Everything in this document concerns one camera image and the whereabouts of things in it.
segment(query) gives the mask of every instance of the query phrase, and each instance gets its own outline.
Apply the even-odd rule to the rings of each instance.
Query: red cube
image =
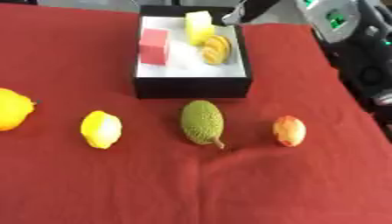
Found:
[[[166,65],[169,52],[168,31],[144,29],[139,41],[141,62],[152,65]]]

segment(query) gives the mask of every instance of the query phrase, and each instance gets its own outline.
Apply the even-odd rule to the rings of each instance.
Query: striped object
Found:
[[[204,61],[210,65],[219,65],[228,59],[231,45],[227,38],[213,35],[209,38],[201,51]]]

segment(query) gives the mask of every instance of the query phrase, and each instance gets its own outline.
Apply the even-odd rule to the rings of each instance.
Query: peach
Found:
[[[287,147],[300,145],[306,136],[304,123],[291,115],[278,118],[274,123],[273,131],[277,141]]]

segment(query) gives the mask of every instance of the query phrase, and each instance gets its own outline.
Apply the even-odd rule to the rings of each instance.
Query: toy fruit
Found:
[[[0,130],[13,130],[34,111],[35,103],[12,90],[0,88]]]
[[[213,18],[206,10],[188,12],[185,15],[185,30],[189,44],[200,46],[214,35]]]
[[[228,59],[230,52],[230,41],[223,36],[213,35],[204,44],[201,56],[207,64],[219,65]]]
[[[122,125],[120,119],[97,110],[83,120],[80,132],[91,147],[108,149],[121,136]]]
[[[277,140],[288,147],[298,146],[306,136],[305,125],[299,119],[290,115],[277,119],[273,129]]]
[[[218,108],[209,101],[192,101],[181,115],[181,127],[186,136],[196,144],[225,145],[220,137],[223,132],[223,117]]]

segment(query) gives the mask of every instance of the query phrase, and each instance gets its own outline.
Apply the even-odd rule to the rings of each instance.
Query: yellow lemon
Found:
[[[34,111],[34,104],[24,95],[0,88],[0,131],[19,126]]]
[[[118,141],[122,128],[116,116],[96,110],[85,117],[80,132],[91,147],[106,150]]]

